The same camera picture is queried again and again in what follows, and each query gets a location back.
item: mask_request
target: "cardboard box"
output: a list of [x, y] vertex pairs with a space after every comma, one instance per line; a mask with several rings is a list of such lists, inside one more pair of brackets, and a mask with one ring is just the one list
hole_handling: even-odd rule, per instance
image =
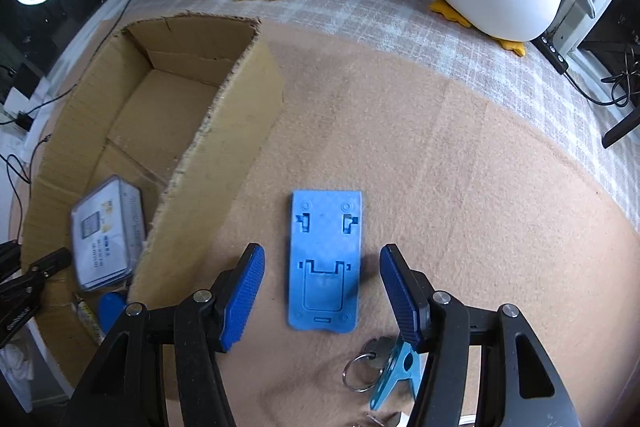
[[[185, 14], [111, 36], [44, 152], [23, 267], [70, 248], [71, 208], [117, 174], [142, 192], [148, 230], [129, 298], [149, 308], [178, 303], [270, 132], [283, 85], [255, 20]], [[72, 269], [53, 277], [36, 318], [72, 385], [96, 349], [71, 311], [78, 290]]]

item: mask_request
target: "power adapter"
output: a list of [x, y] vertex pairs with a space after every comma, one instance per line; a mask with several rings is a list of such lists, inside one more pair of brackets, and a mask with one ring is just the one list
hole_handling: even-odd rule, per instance
[[18, 127], [21, 127], [25, 131], [29, 132], [31, 129], [31, 125], [33, 125], [33, 118], [31, 118], [24, 112], [19, 112], [18, 116], [15, 117], [14, 122]]
[[540, 53], [543, 54], [546, 60], [551, 63], [551, 65], [558, 73], [566, 73], [566, 70], [569, 69], [569, 64], [566, 63], [564, 57], [562, 57], [562, 55], [558, 53], [558, 50], [556, 50], [553, 43], [549, 39], [547, 39], [544, 34], [536, 37], [531, 42], [535, 47], [538, 48]]

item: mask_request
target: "beige felt mat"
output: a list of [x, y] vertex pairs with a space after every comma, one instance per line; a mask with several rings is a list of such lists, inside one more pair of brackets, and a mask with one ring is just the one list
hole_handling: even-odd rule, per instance
[[[267, 267], [244, 337], [219, 357], [239, 427], [340, 427], [362, 421], [369, 393], [340, 381], [362, 344], [397, 326], [378, 252], [468, 305], [519, 306], [585, 427], [609, 415], [638, 359], [640, 245], [609, 195], [523, 120], [433, 71], [361, 44], [268, 24], [287, 79], [274, 126], [194, 289], [250, 241]], [[360, 317], [353, 333], [287, 325], [291, 191], [361, 190]], [[474, 349], [463, 407], [475, 412]], [[382, 417], [411, 403], [393, 395]], [[168, 378], [169, 397], [177, 396]], [[172, 425], [180, 425], [169, 402]]]

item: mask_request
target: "plaid fabric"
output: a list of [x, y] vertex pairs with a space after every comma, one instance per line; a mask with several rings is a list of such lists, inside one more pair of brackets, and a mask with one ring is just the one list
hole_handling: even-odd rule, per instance
[[532, 44], [518, 58], [478, 32], [428, 10], [433, 0], [132, 0], [121, 23], [186, 10], [262, 17], [364, 42], [453, 77], [517, 113], [577, 160], [640, 229], [638, 146], [609, 150], [602, 134], [616, 121], [591, 105]]

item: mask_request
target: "blue clothespin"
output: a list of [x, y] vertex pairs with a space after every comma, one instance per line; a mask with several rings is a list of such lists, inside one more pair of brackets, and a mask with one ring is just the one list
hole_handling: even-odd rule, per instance
[[415, 401], [421, 379], [420, 355], [412, 349], [411, 344], [404, 342], [402, 337], [398, 336], [385, 370], [376, 384], [369, 408], [372, 411], [377, 411], [399, 380], [409, 381], [409, 388], [411, 388]]

